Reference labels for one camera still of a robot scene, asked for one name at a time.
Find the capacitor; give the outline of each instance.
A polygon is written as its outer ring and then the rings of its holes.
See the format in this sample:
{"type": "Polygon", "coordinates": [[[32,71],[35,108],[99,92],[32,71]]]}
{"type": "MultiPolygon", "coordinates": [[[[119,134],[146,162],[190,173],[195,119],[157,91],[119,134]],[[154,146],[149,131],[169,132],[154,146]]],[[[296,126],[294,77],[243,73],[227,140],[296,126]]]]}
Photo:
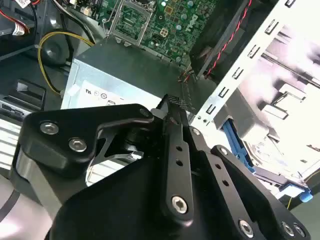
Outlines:
{"type": "Polygon", "coordinates": [[[192,8],[194,6],[194,2],[188,1],[187,5],[188,5],[188,8],[192,8]]]}
{"type": "Polygon", "coordinates": [[[182,14],[181,15],[181,20],[187,20],[187,18],[188,18],[187,14],[182,14]]]}

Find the metal sheet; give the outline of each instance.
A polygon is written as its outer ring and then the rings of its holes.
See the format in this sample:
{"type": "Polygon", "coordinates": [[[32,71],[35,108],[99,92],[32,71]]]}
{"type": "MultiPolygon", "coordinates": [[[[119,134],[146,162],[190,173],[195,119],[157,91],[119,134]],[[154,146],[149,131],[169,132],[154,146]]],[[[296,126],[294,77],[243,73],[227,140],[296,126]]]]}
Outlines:
{"type": "Polygon", "coordinates": [[[86,92],[86,84],[106,91],[107,96],[110,93],[118,96],[123,103],[138,103],[149,110],[155,108],[165,94],[182,97],[189,106],[196,106],[194,102],[200,99],[194,101],[193,98],[196,83],[192,80],[179,83],[180,71],[173,64],[136,47],[124,47],[110,38],[73,61],[61,108],[89,107],[86,103],[81,104],[83,98],[87,97],[89,101],[99,90],[88,89],[86,92]]]}

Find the warning label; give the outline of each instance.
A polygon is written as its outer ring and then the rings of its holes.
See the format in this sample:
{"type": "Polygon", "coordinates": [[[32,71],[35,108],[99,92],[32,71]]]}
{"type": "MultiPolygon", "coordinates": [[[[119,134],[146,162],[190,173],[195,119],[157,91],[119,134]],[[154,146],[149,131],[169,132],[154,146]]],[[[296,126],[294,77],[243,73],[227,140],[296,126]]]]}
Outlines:
{"type": "Polygon", "coordinates": [[[77,108],[130,104],[120,96],[84,81],[79,92],[77,108]]]}

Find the green circuit board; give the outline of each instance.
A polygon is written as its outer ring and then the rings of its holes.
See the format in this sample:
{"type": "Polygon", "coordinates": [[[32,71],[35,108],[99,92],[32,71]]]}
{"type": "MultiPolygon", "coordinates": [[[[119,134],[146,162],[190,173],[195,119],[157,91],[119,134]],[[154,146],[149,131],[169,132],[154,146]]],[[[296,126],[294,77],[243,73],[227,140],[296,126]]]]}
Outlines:
{"type": "Polygon", "coordinates": [[[146,21],[147,17],[137,10],[123,6],[115,30],[137,40],[146,21]]]}
{"type": "Polygon", "coordinates": [[[217,0],[168,0],[166,6],[158,2],[141,44],[187,67],[189,52],[200,36],[217,0]]]}
{"type": "MultiPolygon", "coordinates": [[[[117,4],[117,0],[77,1],[74,8],[79,9],[80,12],[83,12],[84,7],[91,8],[93,11],[89,17],[100,23],[102,23],[102,19],[109,19],[117,4]]],[[[154,11],[140,47],[150,49],[152,51],[149,52],[160,54],[168,58],[170,62],[187,67],[190,63],[189,53],[214,11],[218,0],[155,1],[154,11]]],[[[122,6],[118,19],[114,19],[115,15],[114,12],[106,27],[111,26],[112,20],[117,21],[116,31],[137,40],[145,26],[147,17],[127,5],[122,6]]]]}

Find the blue plastic latch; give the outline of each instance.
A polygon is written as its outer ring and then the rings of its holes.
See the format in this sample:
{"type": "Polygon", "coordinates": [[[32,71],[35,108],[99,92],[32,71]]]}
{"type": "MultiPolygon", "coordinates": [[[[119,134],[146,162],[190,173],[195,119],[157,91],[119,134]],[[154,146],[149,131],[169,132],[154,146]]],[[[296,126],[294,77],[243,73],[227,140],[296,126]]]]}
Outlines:
{"type": "Polygon", "coordinates": [[[226,138],[228,139],[228,142],[230,144],[231,151],[236,156],[236,158],[239,159],[240,162],[242,162],[245,165],[245,167],[247,169],[249,169],[249,171],[251,173],[254,174],[256,172],[256,170],[254,167],[250,166],[248,161],[246,160],[246,156],[248,153],[244,147],[240,146],[238,139],[236,137],[237,133],[234,132],[231,124],[232,124],[231,120],[227,120],[222,125],[223,131],[224,131],[226,138]]]}
{"type": "Polygon", "coordinates": [[[301,200],[301,202],[303,203],[307,203],[309,202],[311,199],[313,199],[314,196],[310,193],[309,191],[305,191],[303,193],[300,194],[299,199],[301,200]]]}

